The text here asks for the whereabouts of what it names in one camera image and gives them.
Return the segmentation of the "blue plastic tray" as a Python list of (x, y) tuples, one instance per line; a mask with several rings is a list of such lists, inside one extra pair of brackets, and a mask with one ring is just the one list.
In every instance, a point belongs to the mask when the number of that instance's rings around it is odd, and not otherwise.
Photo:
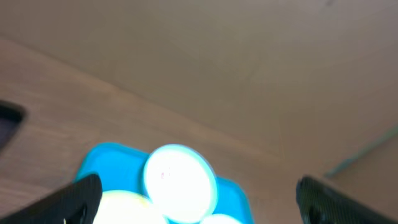
[[(149, 154), (115, 142), (103, 142), (91, 149), (83, 159), (75, 180), (98, 174), (102, 189), (128, 190), (145, 194), (142, 171)], [(229, 215), (241, 223), (254, 224), (249, 200), (235, 182), (216, 177), (218, 201), (215, 213)]]

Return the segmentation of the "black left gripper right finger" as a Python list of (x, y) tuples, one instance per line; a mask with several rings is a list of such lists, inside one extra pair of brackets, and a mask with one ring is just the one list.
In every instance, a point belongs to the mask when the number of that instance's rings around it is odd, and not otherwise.
[(310, 176), (297, 182), (296, 201), (304, 224), (397, 224)]

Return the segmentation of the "light blue plate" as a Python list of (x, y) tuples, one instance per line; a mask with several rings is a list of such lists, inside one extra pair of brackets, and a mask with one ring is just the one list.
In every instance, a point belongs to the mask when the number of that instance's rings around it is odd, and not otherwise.
[(218, 202), (213, 168), (194, 149), (181, 144), (158, 147), (142, 170), (144, 193), (175, 223), (199, 223)]

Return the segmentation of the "yellow plate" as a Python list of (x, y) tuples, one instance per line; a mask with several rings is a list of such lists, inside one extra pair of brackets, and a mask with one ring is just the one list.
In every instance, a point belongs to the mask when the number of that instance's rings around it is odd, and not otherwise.
[(108, 190), (102, 194), (93, 224), (168, 224), (152, 202), (127, 190)]

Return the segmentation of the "dark maroon tray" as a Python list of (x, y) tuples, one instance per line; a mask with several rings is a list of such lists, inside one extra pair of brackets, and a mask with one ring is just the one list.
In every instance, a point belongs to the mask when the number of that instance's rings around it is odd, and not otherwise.
[(11, 142), (26, 117), (27, 111), (23, 106), (1, 100), (1, 151)]

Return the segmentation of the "white plate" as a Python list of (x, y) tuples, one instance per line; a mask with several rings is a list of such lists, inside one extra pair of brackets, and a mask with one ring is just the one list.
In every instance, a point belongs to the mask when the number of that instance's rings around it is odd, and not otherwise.
[(205, 217), (200, 224), (242, 224), (239, 220), (225, 214), (212, 214)]

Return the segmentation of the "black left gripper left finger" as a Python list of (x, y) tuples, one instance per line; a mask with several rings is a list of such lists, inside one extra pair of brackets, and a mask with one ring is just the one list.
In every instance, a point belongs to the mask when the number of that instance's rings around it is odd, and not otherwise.
[(100, 200), (102, 185), (97, 174), (86, 177), (1, 218), (1, 224), (92, 224)]

